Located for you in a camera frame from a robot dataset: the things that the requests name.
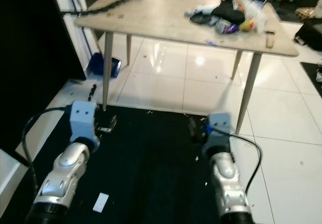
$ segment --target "snack package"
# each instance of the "snack package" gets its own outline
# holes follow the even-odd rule
[[[220,34],[232,34],[238,31],[238,25],[232,24],[231,22],[220,19],[215,26],[215,29]]]
[[[243,22],[239,26],[239,30],[241,30],[241,31],[249,31],[253,27],[255,27],[255,21],[254,21],[254,19],[247,19],[245,22]]]

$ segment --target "white paper scrap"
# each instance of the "white paper scrap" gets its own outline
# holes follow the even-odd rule
[[[100,193],[99,198],[97,198],[96,203],[93,207],[93,210],[101,213],[108,198],[109,195]]]

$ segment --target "black cable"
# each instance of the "black cable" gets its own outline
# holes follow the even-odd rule
[[[241,136],[236,135],[236,134],[233,134],[233,133],[224,132],[224,131],[219,130],[218,128],[213,128],[213,127],[212,127],[212,129],[213,129],[214,131],[219,132],[219,133],[221,133],[221,134],[224,134],[224,135],[226,135],[226,136],[239,138],[239,139],[241,139],[241,140],[244,140],[244,141],[246,141],[246,142],[249,142],[250,144],[254,145],[254,146],[258,149],[258,152],[259,152],[259,159],[258,159],[258,162],[257,162],[256,168],[255,168],[255,170],[253,171],[253,174],[252,174],[252,176],[251,176],[250,180],[248,181],[248,184],[247,184],[247,187],[246,187],[246,191],[245,191],[245,192],[246,192],[246,194],[247,194],[247,193],[248,193],[248,189],[249,189],[249,187],[250,187],[250,185],[251,185],[251,183],[252,183],[252,181],[253,181],[253,178],[255,177],[255,175],[256,175],[256,173],[257,173],[257,171],[258,171],[258,168],[260,167],[260,165],[261,165],[261,163],[262,163],[262,150],[261,150],[261,148],[260,148],[260,147],[255,143],[255,142],[253,142],[253,141],[251,141],[251,140],[249,140],[249,139],[247,139],[247,138],[245,138],[245,137],[241,137]]]
[[[26,134],[28,133],[28,131],[30,130],[30,128],[34,125],[34,123],[37,121],[37,119],[42,114],[44,114],[46,112],[51,112],[51,111],[64,111],[64,110],[65,110],[65,107],[55,107],[55,108],[48,108],[48,109],[44,110],[43,112],[37,113],[36,115],[34,115],[33,117],[31,117],[28,120],[28,122],[26,123],[26,125],[24,126],[24,128],[22,130],[22,135],[21,135],[22,147],[23,147],[24,152],[25,152],[25,155],[27,157],[27,161],[29,163],[29,167],[30,167],[31,174],[32,174],[34,197],[36,197],[37,196],[37,193],[38,193],[38,184],[37,184],[35,167],[34,167],[34,164],[32,162],[32,159],[30,157],[30,153],[28,151],[28,147],[27,147],[27,143],[26,143]]]
[[[88,11],[61,11],[60,13],[62,15],[65,14],[70,14],[70,15],[81,15],[81,16],[85,16],[85,15],[89,15],[89,14],[98,14],[98,13],[103,13],[103,12],[107,12],[110,9],[113,9],[125,2],[127,2],[129,0],[117,0],[109,5],[106,5],[104,7],[98,8],[98,9],[92,9],[92,10],[88,10]]]

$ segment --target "black bag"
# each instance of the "black bag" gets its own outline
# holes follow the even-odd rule
[[[234,10],[230,0],[221,1],[220,5],[211,12],[211,15],[223,18],[237,25],[245,21],[245,15],[238,10]]]
[[[298,42],[298,38],[312,49],[322,51],[322,19],[306,19],[294,40]]]

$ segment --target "table leg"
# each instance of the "table leg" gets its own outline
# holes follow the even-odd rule
[[[237,127],[236,127],[236,134],[239,134],[240,128],[242,126],[242,123],[245,117],[247,105],[248,105],[248,102],[250,101],[257,70],[258,70],[258,67],[260,66],[261,58],[262,58],[262,54],[254,53],[251,67],[248,72],[243,99],[241,100],[241,106],[239,110],[239,116],[238,116]]]
[[[112,45],[113,32],[105,32],[105,51],[104,51],[104,69],[103,69],[103,111],[106,110],[107,96],[109,93],[109,84],[112,70]]]
[[[240,58],[243,54],[243,51],[242,50],[237,50],[237,53],[236,53],[236,58],[235,58],[235,64],[233,65],[233,69],[232,69],[232,74],[231,74],[231,80],[234,79],[235,77],[235,74],[236,74],[236,71],[237,71],[237,68],[238,68],[238,65],[239,65],[239,62],[240,62]]]
[[[131,59],[131,42],[132,42],[132,35],[131,34],[127,34],[126,35],[127,66],[130,65],[130,59]]]

